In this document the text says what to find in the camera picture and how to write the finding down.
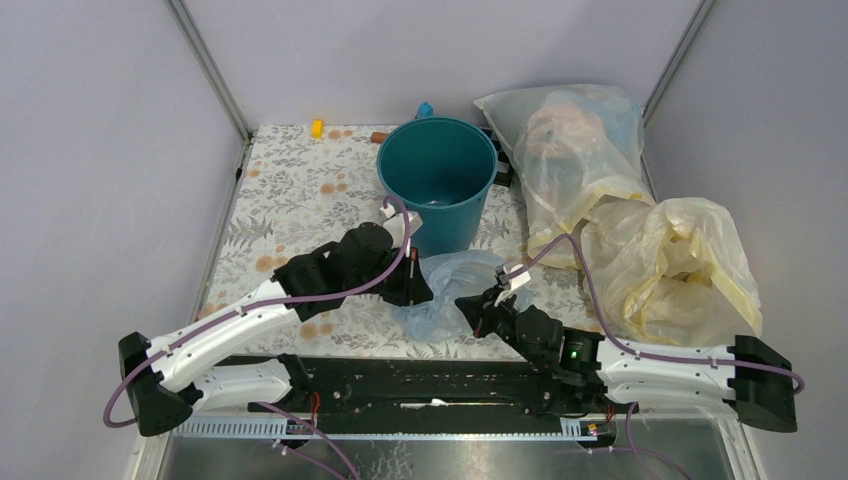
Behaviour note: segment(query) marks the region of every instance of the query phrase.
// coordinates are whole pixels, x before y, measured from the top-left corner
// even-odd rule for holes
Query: floral tablecloth
[[[362,222],[380,221],[385,190],[377,177],[374,131],[393,127],[327,127],[313,139],[302,126],[264,126],[254,140],[225,244],[199,317],[234,302],[266,280],[274,268]],[[492,186],[472,248],[508,260],[525,257],[527,223],[517,181]],[[598,331],[590,304],[578,290],[577,272],[536,267],[530,289],[535,305],[568,326]],[[471,332],[440,343],[406,337],[387,305],[352,297],[341,309],[281,328],[245,347],[259,355],[418,358],[519,358],[497,338]]]

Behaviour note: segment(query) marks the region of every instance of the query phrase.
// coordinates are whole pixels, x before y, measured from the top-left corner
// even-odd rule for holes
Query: yellow object
[[[321,138],[324,135],[324,121],[315,120],[312,122],[312,138]]]

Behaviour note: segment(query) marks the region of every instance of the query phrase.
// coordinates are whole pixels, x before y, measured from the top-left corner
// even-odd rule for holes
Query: white wall
[[[189,0],[245,117],[480,120],[509,88],[612,83],[645,102],[698,0]]]
[[[845,478],[848,467],[846,24],[841,0],[722,2],[647,132],[663,198],[730,210],[763,338],[808,382],[799,433],[755,434],[770,480]]]
[[[0,478],[124,474],[118,339],[189,320],[239,149],[164,2],[0,1]]]

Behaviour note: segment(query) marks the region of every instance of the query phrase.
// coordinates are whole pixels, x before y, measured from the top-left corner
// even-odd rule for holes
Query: plastic bag
[[[454,300],[480,295],[495,285],[495,267],[506,260],[484,250],[436,255],[421,260],[421,274],[433,291],[433,301],[411,307],[389,306],[406,334],[422,342],[442,342],[470,333],[465,316]],[[522,311],[533,298],[526,288],[517,293],[515,307]]]
[[[536,256],[560,233],[572,233],[604,196],[655,204],[641,181],[642,111],[624,90],[604,85],[529,88],[489,95],[475,105],[483,109],[521,179],[529,255]],[[541,262],[577,266],[567,244]]]
[[[730,213],[703,198],[633,200],[586,216],[580,244],[606,318],[629,336],[682,346],[762,332],[757,284]]]

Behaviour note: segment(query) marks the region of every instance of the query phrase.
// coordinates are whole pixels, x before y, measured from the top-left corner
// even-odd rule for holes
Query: teal bucket
[[[479,127],[448,117],[424,117],[396,128],[377,153],[377,173],[389,193],[418,212],[412,245],[422,256],[468,249],[497,173],[492,141]]]

